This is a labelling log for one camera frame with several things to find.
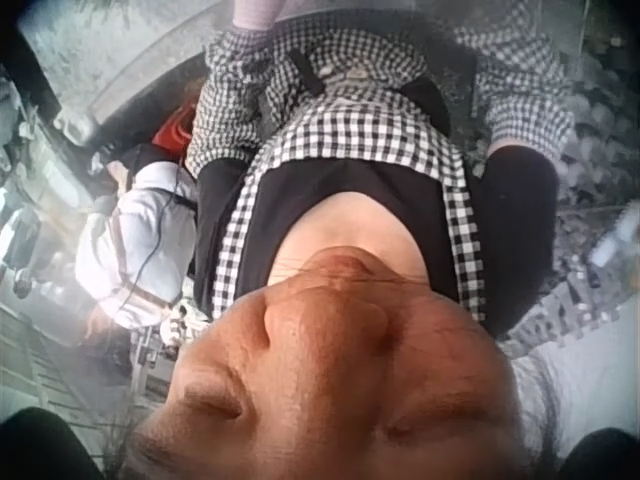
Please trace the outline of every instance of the hair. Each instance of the hair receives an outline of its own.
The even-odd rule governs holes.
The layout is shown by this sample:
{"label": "hair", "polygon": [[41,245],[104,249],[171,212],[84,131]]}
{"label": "hair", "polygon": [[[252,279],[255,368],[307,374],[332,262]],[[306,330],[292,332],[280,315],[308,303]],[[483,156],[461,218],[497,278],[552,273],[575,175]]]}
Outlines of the hair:
{"label": "hair", "polygon": [[[514,375],[520,390],[522,438],[526,457],[513,480],[552,480],[560,467],[557,455],[560,398],[553,385],[548,364],[533,354],[524,361],[514,362]],[[137,437],[137,426],[148,415],[136,407],[129,407],[124,427],[112,428],[105,449],[106,480],[172,480],[182,478],[166,465],[163,452]]]}
{"label": "hair", "polygon": [[20,300],[27,298],[33,290],[33,283],[29,280],[15,280],[13,282],[13,293]]}

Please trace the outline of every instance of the nose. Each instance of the nose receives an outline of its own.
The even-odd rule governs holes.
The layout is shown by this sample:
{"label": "nose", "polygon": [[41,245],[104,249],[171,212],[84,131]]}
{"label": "nose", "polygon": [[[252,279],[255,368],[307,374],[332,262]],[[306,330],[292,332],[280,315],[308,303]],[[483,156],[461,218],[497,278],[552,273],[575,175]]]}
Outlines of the nose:
{"label": "nose", "polygon": [[265,313],[270,344],[256,378],[272,382],[267,417],[281,427],[269,430],[272,441],[279,432],[296,450],[313,438],[361,445],[344,437],[370,432],[384,388],[388,316],[354,293],[361,284],[337,282],[304,288]]}

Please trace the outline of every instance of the cheek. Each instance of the cheek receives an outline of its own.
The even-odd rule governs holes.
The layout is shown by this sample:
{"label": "cheek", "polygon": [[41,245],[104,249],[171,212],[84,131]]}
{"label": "cheek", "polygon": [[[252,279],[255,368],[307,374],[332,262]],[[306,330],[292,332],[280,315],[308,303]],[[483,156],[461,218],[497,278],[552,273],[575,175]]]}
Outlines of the cheek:
{"label": "cheek", "polygon": [[480,404],[514,411],[509,363],[464,310],[435,297],[402,315],[392,367],[396,391],[427,386],[434,397],[471,391]]}

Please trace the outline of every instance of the apron strap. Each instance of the apron strap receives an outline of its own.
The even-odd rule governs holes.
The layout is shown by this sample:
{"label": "apron strap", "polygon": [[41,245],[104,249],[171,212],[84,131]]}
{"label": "apron strap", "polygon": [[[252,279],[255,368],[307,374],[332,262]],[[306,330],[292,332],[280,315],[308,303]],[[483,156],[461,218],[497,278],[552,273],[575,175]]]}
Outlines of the apron strap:
{"label": "apron strap", "polygon": [[311,65],[309,59],[297,49],[291,50],[288,56],[298,70],[302,78],[302,84],[307,91],[314,97],[321,96],[325,92],[326,87],[320,77],[316,75],[316,72],[313,71],[313,65]]}

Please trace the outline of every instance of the black sleeve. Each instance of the black sleeve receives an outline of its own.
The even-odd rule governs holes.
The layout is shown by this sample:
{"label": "black sleeve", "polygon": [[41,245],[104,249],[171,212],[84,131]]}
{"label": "black sleeve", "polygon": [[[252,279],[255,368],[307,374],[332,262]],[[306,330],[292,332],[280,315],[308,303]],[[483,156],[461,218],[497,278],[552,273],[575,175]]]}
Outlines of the black sleeve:
{"label": "black sleeve", "polygon": [[69,425],[39,408],[0,424],[0,471],[5,480],[104,478]]}
{"label": "black sleeve", "polygon": [[220,242],[242,189],[247,164],[220,159],[208,163],[198,176],[198,241],[193,287],[198,308],[211,315],[211,292]]}
{"label": "black sleeve", "polygon": [[487,295],[486,328],[499,337],[536,303],[552,271],[558,175],[544,155],[504,147],[481,180],[467,174]]}

